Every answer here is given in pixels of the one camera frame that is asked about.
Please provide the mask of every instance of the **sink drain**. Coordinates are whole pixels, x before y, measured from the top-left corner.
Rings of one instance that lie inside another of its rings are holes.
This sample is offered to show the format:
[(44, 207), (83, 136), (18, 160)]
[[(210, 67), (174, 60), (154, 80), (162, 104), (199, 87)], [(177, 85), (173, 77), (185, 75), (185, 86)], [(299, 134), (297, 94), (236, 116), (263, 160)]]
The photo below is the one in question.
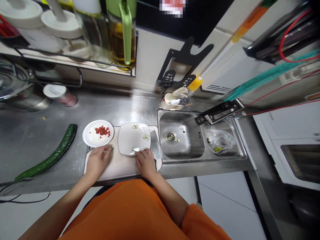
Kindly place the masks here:
[(168, 143), (174, 143), (175, 142), (174, 139), (176, 137), (177, 136), (176, 136), (176, 134), (174, 132), (169, 131), (169, 132), (166, 133), (166, 140), (167, 140)]

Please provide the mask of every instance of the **right hand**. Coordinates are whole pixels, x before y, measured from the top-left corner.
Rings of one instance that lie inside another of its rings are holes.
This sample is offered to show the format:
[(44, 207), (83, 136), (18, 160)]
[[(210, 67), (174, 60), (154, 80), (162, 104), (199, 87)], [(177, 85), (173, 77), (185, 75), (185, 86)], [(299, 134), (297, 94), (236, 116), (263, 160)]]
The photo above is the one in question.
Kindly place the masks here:
[(151, 149), (146, 148), (143, 151), (136, 152), (136, 155), (136, 164), (139, 172), (150, 181), (158, 173)]

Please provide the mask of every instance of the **green cucumber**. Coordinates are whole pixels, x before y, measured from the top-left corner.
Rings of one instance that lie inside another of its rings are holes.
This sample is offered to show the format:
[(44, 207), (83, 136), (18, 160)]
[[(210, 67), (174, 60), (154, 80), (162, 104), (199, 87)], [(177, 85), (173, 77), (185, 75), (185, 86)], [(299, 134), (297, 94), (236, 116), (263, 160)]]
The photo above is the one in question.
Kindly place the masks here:
[(44, 171), (52, 167), (68, 150), (74, 136), (76, 135), (76, 131), (77, 125), (70, 124), (58, 148), (47, 159), (35, 165), (34, 167), (28, 169), (27, 171), (21, 173), (14, 180), (18, 181), (22, 178), (33, 177), (35, 175), (43, 173)]

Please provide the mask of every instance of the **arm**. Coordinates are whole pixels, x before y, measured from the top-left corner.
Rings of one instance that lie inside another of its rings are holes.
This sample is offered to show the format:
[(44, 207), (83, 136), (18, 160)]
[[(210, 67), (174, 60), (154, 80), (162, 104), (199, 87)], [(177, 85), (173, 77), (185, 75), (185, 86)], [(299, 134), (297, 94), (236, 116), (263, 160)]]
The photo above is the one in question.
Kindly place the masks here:
[(87, 171), (79, 182), (46, 211), (19, 240), (58, 239), (83, 196), (108, 165), (111, 151), (112, 147), (108, 145), (92, 150)]
[(189, 204), (157, 172), (154, 165), (154, 156), (150, 149), (146, 148), (144, 151), (136, 152), (136, 155), (136, 164), (139, 172), (152, 183), (171, 219), (181, 228), (182, 220)]

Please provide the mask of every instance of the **red wire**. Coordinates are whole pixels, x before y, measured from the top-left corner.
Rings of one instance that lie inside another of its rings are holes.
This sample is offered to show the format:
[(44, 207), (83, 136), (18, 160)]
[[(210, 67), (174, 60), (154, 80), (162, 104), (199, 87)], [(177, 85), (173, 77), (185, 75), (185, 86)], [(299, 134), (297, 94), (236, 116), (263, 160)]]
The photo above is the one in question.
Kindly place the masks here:
[[(299, 106), (299, 105), (303, 105), (303, 104), (307, 104), (307, 103), (312, 103), (312, 102), (305, 102), (305, 103), (300, 103), (300, 104), (297, 104), (297, 105), (292, 105), (292, 106), (287, 106), (287, 107), (294, 107), (294, 106)], [(269, 110), (265, 110), (265, 111), (257, 112), (257, 113), (248, 113), (247, 115), (254, 115), (254, 114), (269, 112), (269, 111), (272, 111), (272, 110), (277, 110), (277, 109), (287, 108), (287, 107), (274, 108), (274, 109), (269, 109)]]
[[(320, 69), (317, 70), (317, 71), (314, 71), (313, 73), (308, 74), (307, 76), (303, 77), (302, 79), (307, 78), (307, 77), (310, 77), (311, 75), (313, 75), (313, 74), (315, 74), (315, 73), (317, 73), (317, 72), (319, 72), (319, 71), (320, 71)], [(287, 85), (284, 85), (284, 86), (282, 86), (282, 87), (277, 88), (276, 90), (273, 90), (272, 92), (267, 93), (266, 95), (258, 98), (257, 100), (253, 101), (252, 103), (249, 103), (246, 107), (250, 106), (251, 104), (255, 103), (256, 101), (260, 100), (261, 98), (264, 98), (265, 96), (268, 96), (269, 94), (274, 93), (275, 91), (278, 91), (279, 89), (284, 88), (284, 87), (286, 87), (286, 86), (289, 86), (290, 84), (293, 84), (293, 83), (295, 83), (295, 82), (297, 82), (297, 81), (294, 81), (294, 82), (292, 82), (292, 83), (288, 83)]]
[(293, 26), (301, 19), (303, 18), (305, 15), (307, 15), (308, 13), (310, 13), (311, 10), (305, 12), (304, 14), (302, 14), (300, 17), (298, 17), (289, 27), (288, 29), (286, 30), (286, 32), (284, 33), (282, 39), (281, 39), (281, 42), (280, 42), (280, 46), (279, 46), (279, 54), (280, 54), (280, 57), (282, 58), (282, 60), (284, 60), (285, 62), (290, 62), (290, 63), (296, 63), (296, 62), (305, 62), (305, 61), (309, 61), (309, 60), (312, 60), (312, 59), (316, 59), (316, 58), (319, 58), (320, 56), (317, 56), (317, 57), (312, 57), (312, 58), (307, 58), (307, 59), (303, 59), (303, 60), (299, 60), (299, 61), (291, 61), (289, 59), (286, 59), (286, 57), (284, 56), (283, 52), (282, 52), (282, 49), (283, 49), (283, 44), (284, 44), (284, 40), (286, 38), (286, 36), (288, 35), (288, 32), (293, 28)]

